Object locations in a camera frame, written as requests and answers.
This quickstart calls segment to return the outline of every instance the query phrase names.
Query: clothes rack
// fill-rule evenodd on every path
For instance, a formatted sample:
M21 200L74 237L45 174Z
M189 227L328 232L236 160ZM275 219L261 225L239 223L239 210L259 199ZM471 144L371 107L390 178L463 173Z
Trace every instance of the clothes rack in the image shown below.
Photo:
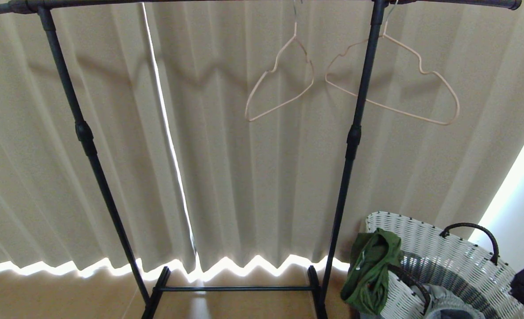
M86 157L88 157L94 176L97 180L100 192L108 212L118 233L118 238L126 254L126 258L132 268L132 274L136 279L138 289L142 294L142 298L146 305L142 319L151 319L154 317L154 313L157 309L157 305L164 292L197 292L197 291L310 291L313 296L314 308L318 319L326 319L327 313L325 309L325 297L327 293L327 287L329 286L330 273L333 265L333 257L335 248L337 246L337 240L339 231L341 228L341 220L345 208L345 201L349 189L350 176L353 168L353 163L356 157L357 148L361 140L362 135L362 117L364 113L364 106L366 101L366 95L369 89L370 78L373 70L374 57L376 55L377 43L380 34L380 27L384 16L384 9L388 4L395 3L395 0L372 0L374 2L371 27L369 32L369 42L367 44L365 53L365 62L361 75L361 82L358 91L357 104L355 107L355 114L353 117L353 123L347 136L347 149L345 152L345 165L341 178L341 186L339 189L339 196L337 202L337 208L335 210L333 230L331 232L329 254L327 256L325 272L323 281L320 284L317 277L317 273L313 266L310 266L307 270L309 277L309 285L278 285L278 286L223 286L223 287L167 287L167 281L169 279L170 270L168 267L164 267L161 271L159 278L155 284L150 295L144 285L140 269L136 264L136 257L130 246L130 241L126 235L126 230L122 224L122 220L118 214L118 209L114 203L114 198L110 192L106 176L102 170L100 160L98 159L97 149L94 145L92 131L90 126L84 120L83 113L81 111L79 102L77 100L75 89L73 87L69 71L63 57L61 45L59 45L59 39L57 37L57 30L53 22L51 10L54 8L71 8L78 6L93 6L98 4L130 4L137 2L181 2L181 1L205 1L205 0L10 0L7 3L0 4L0 14L5 13L17 13L17 14L38 14L41 19L41 25L43 30L47 34L47 40L53 59L55 60L55 66L59 73L59 78L63 85L69 107L75 119L75 132L77 138L83 146ZM398 4L409 4L416 2L417 0L400 0ZM455 4L476 4L481 6L495 6L501 8L509 8L515 10L521 5L521 0L423 0L423 1L436 1L436 2L448 2Z

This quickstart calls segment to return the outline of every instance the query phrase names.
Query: basket handle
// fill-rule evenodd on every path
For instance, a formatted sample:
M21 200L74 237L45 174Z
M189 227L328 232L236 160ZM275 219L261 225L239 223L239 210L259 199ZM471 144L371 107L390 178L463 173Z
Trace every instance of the basket handle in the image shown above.
M496 241L496 238L494 238L494 235L492 235L492 233L490 232L490 230L487 230L479 224L473 224L472 222L459 222L445 227L445 229L439 235L442 238L445 238L446 236L449 236L449 230L452 230L453 228L457 227L472 227L476 228L477 230L482 230L485 234L487 234L487 236L490 238L490 241L492 242L492 249L494 250L494 254L492 255L490 261L494 263L495 266L498 265L498 243Z
M388 264L388 270L393 272L396 276L398 276L403 283L408 285L408 287L416 286L421 294L423 295L423 299L425 299L425 306L423 307L423 315L427 313L427 309L431 303L431 296L427 292L427 289L425 287L418 283L412 276L410 276L405 270L402 268L399 268L398 266Z

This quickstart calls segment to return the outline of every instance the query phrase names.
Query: floor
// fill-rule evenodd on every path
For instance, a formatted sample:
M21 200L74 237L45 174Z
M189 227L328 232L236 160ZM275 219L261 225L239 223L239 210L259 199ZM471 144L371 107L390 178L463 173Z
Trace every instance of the floor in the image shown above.
M329 318L348 319L349 309L339 291L345 273L334 270L327 294ZM170 285L190 285L174 271ZM205 285L307 284L304 268L290 266L280 277L256 268L247 277L223 271ZM146 281L148 290L155 284ZM112 276L99 270L88 278L76 273L62 276L38 272L29 276L0 272L0 319L6 318L140 318L144 304L131 274ZM166 292L155 318L314 318L310 292Z

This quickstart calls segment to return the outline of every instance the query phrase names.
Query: beige curtain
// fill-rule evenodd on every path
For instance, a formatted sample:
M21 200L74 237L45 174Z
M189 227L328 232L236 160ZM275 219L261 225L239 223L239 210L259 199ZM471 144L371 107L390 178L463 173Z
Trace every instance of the beige curtain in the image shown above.
M365 39L371 2L298 3L299 37L316 81L299 101L249 124L244 106L293 34L291 1L149 4L161 84L173 121L191 226L203 269L224 256L327 252L355 98L325 85L329 61ZM390 34L457 91L462 114L440 127L367 105L339 255L359 223L391 210L438 226L478 222L524 142L524 3L512 12L417 2L396 8ZM365 46L331 68L356 90ZM252 117L310 83L299 48L254 97ZM452 117L454 103L410 53L381 40L369 98L424 117Z
M355 99L325 85L329 61L369 31L367 1L298 4L315 84L249 124L244 105L293 32L290 1L147 4L152 42L203 270L228 256L320 260L329 244ZM136 4L54 10L79 101L137 257L149 270L193 248ZM363 217L391 210L438 226L478 222L524 142L524 3L515 12L459 4L398 6L391 35L452 84L449 127L367 105L339 258ZM331 68L357 89L365 47ZM260 87L252 114L311 80L296 47ZM426 117L452 116L450 95L381 40L369 98ZM0 262L79 268L126 263L37 16L0 16Z
M136 257L194 253L142 8L53 10L65 59ZM0 16L0 262L127 263L37 15Z

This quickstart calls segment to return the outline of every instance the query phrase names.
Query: clothes hanger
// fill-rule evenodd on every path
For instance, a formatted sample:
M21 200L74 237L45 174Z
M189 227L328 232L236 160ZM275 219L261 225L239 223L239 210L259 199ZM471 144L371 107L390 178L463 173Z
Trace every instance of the clothes hanger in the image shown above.
M256 83L256 85L254 85L254 88L252 89L252 92L250 92L250 95L248 96L248 100L246 101L246 107L244 109L244 117L246 118L246 120L248 120L249 122L253 122L253 121L256 121L257 119L259 119L260 117L263 117L264 115L268 115L269 113L273 112L273 111L276 111L276 109L279 109L280 107L282 106L285 106L285 105L288 105L289 103L295 101L296 99L299 99L299 97L301 97L303 94L305 94L305 92L307 92L307 90L309 90L311 88L311 86L313 85L313 82L315 81L315 70L314 70L314 67L313 67L313 62L311 61L311 59L309 58L309 56L307 55L307 50L305 49L305 47L303 46L303 44L299 41L299 39L297 38L297 8L295 6L295 1L294 0L294 13L295 13L295 24L294 24L294 35L291 37L291 39L286 42L286 44L278 51L278 55L276 55L276 63L274 64L274 68L272 70L267 70L265 71L264 73L262 73L262 76L260 77L260 79L258 79L258 82ZM262 114L260 115L256 115L255 117L252 117L250 118L248 116L248 107L250 105L250 102L252 101L252 97L254 97L254 93L256 93L256 90L258 90L258 86L260 85L260 83L262 83L262 81L264 80L264 78L266 77L266 75L268 74L272 74L274 72L276 72L276 70L278 69L278 64L279 64L279 57L282 55L283 51L288 47L290 46L290 44L292 44L293 42L296 42L299 47L303 50L303 53L305 54L305 63L306 64L310 64L311 65L311 83L309 84L308 87L306 87L306 89L304 89L301 93L299 93L299 95L297 95L296 97L294 97L293 99L290 99L288 101L285 101L284 103L274 107L273 109L270 109L268 111L265 111L263 112Z
M441 122L441 121L436 121L436 120L432 120L432 119L428 119L426 117L420 117L419 115L415 115L415 114L412 114L412 113L407 113L407 112L404 112L404 111L400 111L399 109L394 109L392 107L389 107L389 106L386 106L386 105L382 105L381 103L377 103L375 101L372 101L372 100L369 100L369 99L366 99L367 102L370 102L372 103L373 105L377 105L379 107L383 107L384 109L389 109L390 111L394 111L396 113L400 113L400 114L403 114L403 115L406 115L408 117L414 117L416 119L420 119L422 121L426 121L426 122L429 122L429 123L434 123L434 124L438 124L438 125L450 125L452 124L458 117L459 113L460 113L460 109L461 109L461 106L460 106L460 103L458 102L458 97L457 97L457 94L454 92L454 89L450 86L450 84L448 83L448 81L446 81L446 79L444 77L442 77L441 74L439 74L437 71L424 71L423 70L423 65L422 65L422 58L420 56L419 53L417 53L414 49L408 47L407 45L399 42L398 40L392 38L391 36L387 35L386 32L387 32L387 29L388 29L388 19L390 17L390 14L392 13L392 11L394 10L394 8L396 8L398 4L398 0L396 0L394 6L392 7L392 9L390 10L390 12L388 12L388 15L386 16L386 22L384 24L384 31L382 32L382 34L380 35L380 38L381 39L387 39L397 45L399 45L400 47L408 50L409 52L415 54L415 56L418 58L419 60L419 72L423 75L428 75L428 74L434 74L436 75L436 77L438 77L443 83L444 85L446 86L446 88L449 90L450 94L453 96L453 99L454 99L454 102L455 102L455 111L454 111L454 116L453 118L448 121L448 122ZM327 83L329 83L330 85L336 87L337 89L340 89L341 91L344 91L346 93L349 93L350 95L352 95L353 97L357 97L357 95L355 93L352 93L342 87L340 87L339 85L336 85L335 83L332 83L331 81L329 81L328 79L328 76L329 76L329 69L331 67L331 65L333 65L334 61L337 60L338 57L344 57L345 55L347 55L347 53L349 52L349 50L351 48L353 48L354 46L358 45L358 44L362 44L362 43L366 43L368 41L368 39L365 39L363 41L360 41L360 42L357 42L357 43L353 43L351 45L349 45L347 47L347 49L345 50L344 53L342 54L339 54L337 56L334 57L334 59L331 61L331 63L329 63L329 66L327 67L327 71L325 73L325 81Z

